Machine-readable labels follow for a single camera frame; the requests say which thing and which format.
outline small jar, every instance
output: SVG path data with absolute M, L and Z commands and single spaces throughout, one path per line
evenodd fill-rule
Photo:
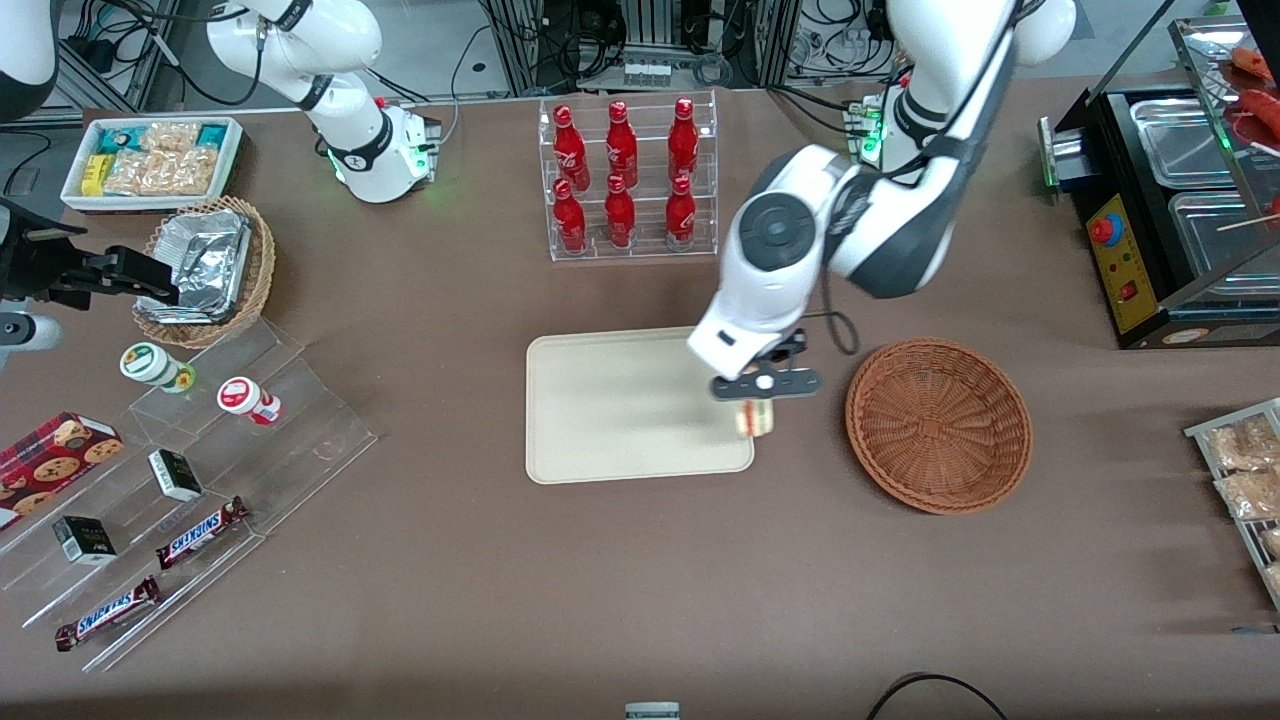
M 271 397 L 262 386 L 242 377 L 223 383 L 218 389 L 218 406 L 232 415 L 244 415 L 259 425 L 270 425 L 280 418 L 280 398 Z
M 165 392 L 187 392 L 196 383 L 196 369 L 175 360 L 152 342 L 129 346 L 120 355 L 120 373 L 131 380 L 157 387 Z

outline red cookie box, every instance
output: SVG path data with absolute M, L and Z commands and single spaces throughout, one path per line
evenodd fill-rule
M 74 483 L 124 443 L 115 428 L 72 413 L 0 450 L 0 530 Z

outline wicker basket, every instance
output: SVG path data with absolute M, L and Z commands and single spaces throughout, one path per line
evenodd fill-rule
M 250 237 L 248 258 L 244 260 L 244 278 L 241 282 L 239 307 L 230 320 L 220 325 L 161 325 L 152 323 L 138 311 L 133 311 L 133 322 L 142 328 L 148 338 L 180 347 L 200 350 L 209 347 L 218 338 L 232 332 L 248 327 L 262 313 L 266 305 L 266 296 L 271 291 L 271 273 L 275 270 L 275 240 L 271 237 L 271 228 L 266 227 L 262 215 L 252 205 L 238 197 L 219 197 L 191 208 L 178 210 L 178 214 L 193 215 L 198 213 L 212 213 L 215 210 L 236 210 L 253 223 L 253 234 Z M 147 242 L 147 255 L 155 252 L 156 240 L 160 237 L 157 227 L 151 233 Z
M 1012 382 L 977 352 L 937 338 L 876 351 L 849 386 L 845 429 L 872 479 L 938 515 L 996 505 L 1032 455 L 1030 416 Z

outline brown tablecloth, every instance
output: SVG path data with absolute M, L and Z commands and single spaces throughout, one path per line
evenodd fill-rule
M 666 698 L 690 720 L 846 717 L 914 670 L 1014 717 L 1276 716 L 1280 638 L 1226 633 L 1274 615 L 1180 429 L 1280 395 L 1277 355 L 1114 350 L 1070 205 L 1038 190 L 1034 120 L 1079 90 L 1015 83 L 927 290 L 877 302 L 835 283 L 863 356 L 947 337 L 1021 389 L 1027 479 L 963 518 L 867 479 L 841 420 L 861 357 L 818 325 L 806 360 L 828 388 L 777 405 L 748 471 L 534 484 L 526 346 L 691 324 L 714 260 L 553 266 L 535 102 L 465 106 L 439 181 L 384 206 L 334 182 L 301 114 L 243 115 L 233 190 L 279 247 L 268 316 L 384 437 L 106 674 L 0 623 L 5 717 L 599 719 Z M 773 156 L 838 146 L 764 92 L 719 101 L 722 222 Z M 86 246 L 141 247 L 156 220 L 83 222 Z M 140 337 L 128 300 L 93 302 L 47 309 L 65 345 L 9 360 L 0 438 L 140 393 L 115 369 Z M 913 689 L 918 714 L 895 716 L 984 716 L 951 693 Z

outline red switch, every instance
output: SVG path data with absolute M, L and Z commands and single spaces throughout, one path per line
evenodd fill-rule
M 1093 220 L 1093 223 L 1089 225 L 1089 240 L 1097 242 L 1098 245 L 1102 245 L 1108 240 L 1111 240 L 1111 236 L 1115 234 L 1115 232 L 1116 228 L 1111 223 L 1111 220 L 1106 218 L 1098 218 L 1097 220 Z

